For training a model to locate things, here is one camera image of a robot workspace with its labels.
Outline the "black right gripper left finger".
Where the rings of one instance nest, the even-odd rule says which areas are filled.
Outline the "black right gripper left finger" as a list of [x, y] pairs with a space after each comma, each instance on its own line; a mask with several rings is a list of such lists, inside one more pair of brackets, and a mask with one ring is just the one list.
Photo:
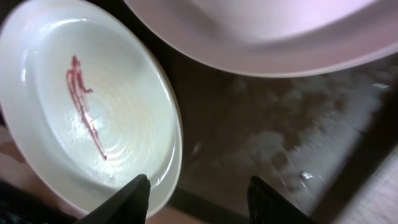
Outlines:
[[140, 174], [76, 224], [143, 224], [149, 195], [150, 181]]

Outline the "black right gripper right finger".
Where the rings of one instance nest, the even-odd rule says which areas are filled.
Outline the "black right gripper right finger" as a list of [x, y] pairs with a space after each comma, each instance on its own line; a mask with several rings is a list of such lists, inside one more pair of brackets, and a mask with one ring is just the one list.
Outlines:
[[315, 224], [258, 176], [251, 177], [247, 196], [250, 223]]

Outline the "cream white plate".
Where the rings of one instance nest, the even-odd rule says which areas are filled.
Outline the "cream white plate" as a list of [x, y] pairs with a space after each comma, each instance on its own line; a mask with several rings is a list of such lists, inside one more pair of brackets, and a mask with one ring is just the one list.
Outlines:
[[26, 1], [1, 25], [1, 109], [35, 173], [82, 214], [140, 174], [147, 215], [173, 194], [182, 129], [147, 47], [86, 1]]

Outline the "pink plate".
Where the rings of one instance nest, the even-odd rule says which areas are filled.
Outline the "pink plate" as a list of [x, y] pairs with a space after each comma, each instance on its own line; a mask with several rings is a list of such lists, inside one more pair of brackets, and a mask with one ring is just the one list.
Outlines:
[[396, 0], [128, 0], [157, 37], [252, 77], [335, 72], [397, 52]]

